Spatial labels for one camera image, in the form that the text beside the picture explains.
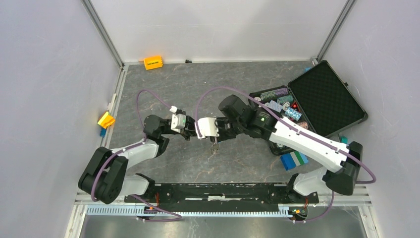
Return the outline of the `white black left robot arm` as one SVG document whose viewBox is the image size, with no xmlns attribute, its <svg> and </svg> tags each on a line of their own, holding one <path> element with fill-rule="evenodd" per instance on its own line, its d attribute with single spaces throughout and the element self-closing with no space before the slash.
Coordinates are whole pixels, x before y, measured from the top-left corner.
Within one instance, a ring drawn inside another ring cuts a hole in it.
<svg viewBox="0 0 420 238">
<path fill-rule="evenodd" d="M 97 148 L 79 178 L 79 189 L 104 204 L 129 195 L 137 195 L 144 202 L 152 201 L 156 189 L 149 185 L 151 179 L 142 175 L 128 176 L 127 170 L 162 155 L 169 144 L 167 134 L 180 135 L 187 141 L 195 137 L 195 120 L 183 113 L 169 119 L 149 115 L 144 121 L 144 133 L 145 139 L 125 147 Z"/>
</svg>

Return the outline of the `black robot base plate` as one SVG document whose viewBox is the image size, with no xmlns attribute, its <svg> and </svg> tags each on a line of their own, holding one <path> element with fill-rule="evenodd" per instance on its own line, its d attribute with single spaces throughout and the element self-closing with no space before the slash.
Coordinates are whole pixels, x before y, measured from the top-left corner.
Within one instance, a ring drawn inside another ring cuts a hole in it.
<svg viewBox="0 0 420 238">
<path fill-rule="evenodd" d="M 171 212 L 275 212 L 283 204 L 317 204 L 318 193 L 293 192 L 285 183 L 160 183 L 142 198 Z"/>
</svg>

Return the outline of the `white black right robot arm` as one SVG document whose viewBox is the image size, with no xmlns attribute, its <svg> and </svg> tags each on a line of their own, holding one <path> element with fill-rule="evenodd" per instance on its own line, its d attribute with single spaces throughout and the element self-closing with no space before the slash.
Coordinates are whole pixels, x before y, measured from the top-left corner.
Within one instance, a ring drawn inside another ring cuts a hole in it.
<svg viewBox="0 0 420 238">
<path fill-rule="evenodd" d="M 218 106 L 223 116 L 210 123 L 215 137 L 233 139 L 239 134 L 281 144 L 301 152 L 321 164 L 321 168 L 293 175 L 286 196 L 299 202 L 313 192 L 331 190 L 341 195 L 354 193 L 363 151 L 361 144 L 336 142 L 280 117 L 266 106 L 253 108 L 230 95 Z"/>
</svg>

